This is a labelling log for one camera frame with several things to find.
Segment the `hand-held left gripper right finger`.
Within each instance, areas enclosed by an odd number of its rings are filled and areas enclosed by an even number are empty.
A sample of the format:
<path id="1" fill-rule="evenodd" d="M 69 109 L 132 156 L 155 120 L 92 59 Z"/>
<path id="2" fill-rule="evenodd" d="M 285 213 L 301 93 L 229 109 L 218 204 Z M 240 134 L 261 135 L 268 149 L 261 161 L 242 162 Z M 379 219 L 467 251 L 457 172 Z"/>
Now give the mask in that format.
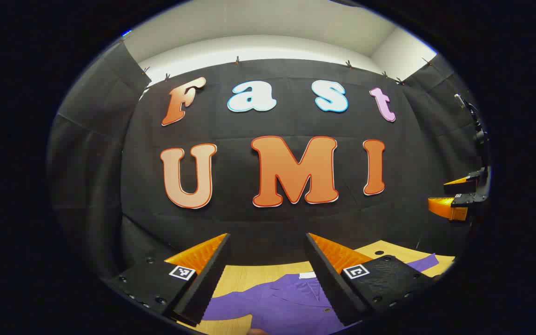
<path id="1" fill-rule="evenodd" d="M 393 255 L 368 257 L 313 233 L 306 233 L 304 250 L 325 296 L 345 326 L 391 314 L 436 282 Z"/>

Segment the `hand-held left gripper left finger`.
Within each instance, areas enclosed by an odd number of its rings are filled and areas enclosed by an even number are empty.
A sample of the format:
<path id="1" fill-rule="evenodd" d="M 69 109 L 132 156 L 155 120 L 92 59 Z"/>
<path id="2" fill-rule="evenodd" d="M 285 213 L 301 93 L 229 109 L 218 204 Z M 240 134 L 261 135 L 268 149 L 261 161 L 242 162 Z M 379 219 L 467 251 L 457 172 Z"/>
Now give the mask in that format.
<path id="1" fill-rule="evenodd" d="M 230 257 L 228 233 L 168 256 L 150 253 L 102 281 L 153 316 L 195 327 L 202 321 Z"/>

